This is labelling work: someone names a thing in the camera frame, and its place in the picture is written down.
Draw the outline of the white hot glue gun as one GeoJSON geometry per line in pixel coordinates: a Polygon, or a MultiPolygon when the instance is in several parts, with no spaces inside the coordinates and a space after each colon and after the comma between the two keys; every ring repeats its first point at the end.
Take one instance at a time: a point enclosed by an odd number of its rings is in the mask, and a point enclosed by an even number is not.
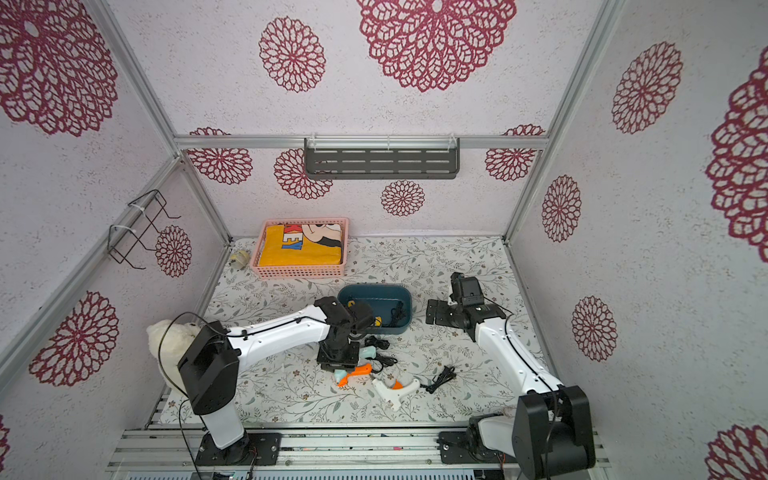
{"type": "Polygon", "coordinates": [[[407,385],[396,381],[391,387],[387,386],[382,380],[374,378],[372,380],[374,391],[383,401],[386,407],[398,411],[402,407],[403,399],[418,392],[421,384],[417,379],[412,380],[407,385]]]}

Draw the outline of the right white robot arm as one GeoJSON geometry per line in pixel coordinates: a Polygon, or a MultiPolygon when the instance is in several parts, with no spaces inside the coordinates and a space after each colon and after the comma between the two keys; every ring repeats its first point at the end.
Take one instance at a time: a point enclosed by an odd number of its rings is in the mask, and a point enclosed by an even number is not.
{"type": "Polygon", "coordinates": [[[429,300],[426,323],[467,333],[517,393],[512,417],[479,415],[462,433],[440,433],[443,462],[482,463],[507,457],[527,479],[551,479],[595,466],[586,393],[564,385],[536,359],[514,334],[505,309],[483,294],[477,278],[453,273],[450,299],[429,300]]]}

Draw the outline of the orange hot glue gun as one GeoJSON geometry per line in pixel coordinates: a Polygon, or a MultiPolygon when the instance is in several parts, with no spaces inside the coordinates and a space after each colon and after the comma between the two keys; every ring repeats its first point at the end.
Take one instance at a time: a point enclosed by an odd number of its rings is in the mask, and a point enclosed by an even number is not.
{"type": "Polygon", "coordinates": [[[373,370],[373,367],[370,363],[357,366],[352,371],[338,369],[334,372],[334,376],[337,381],[337,386],[340,388],[343,388],[348,384],[351,378],[370,375],[372,373],[372,370],[373,370]]]}

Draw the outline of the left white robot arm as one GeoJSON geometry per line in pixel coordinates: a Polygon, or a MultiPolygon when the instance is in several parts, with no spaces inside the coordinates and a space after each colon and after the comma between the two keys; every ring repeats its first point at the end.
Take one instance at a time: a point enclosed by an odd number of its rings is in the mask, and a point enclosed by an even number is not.
{"type": "Polygon", "coordinates": [[[177,364],[193,413],[214,446],[228,452],[245,446],[246,431],[236,412],[239,376],[256,363],[294,347],[316,343],[318,366],[329,372],[352,371],[360,343],[352,339],[374,324],[366,303],[351,306],[333,296],[286,316],[229,330],[215,321],[202,327],[177,364]]]}

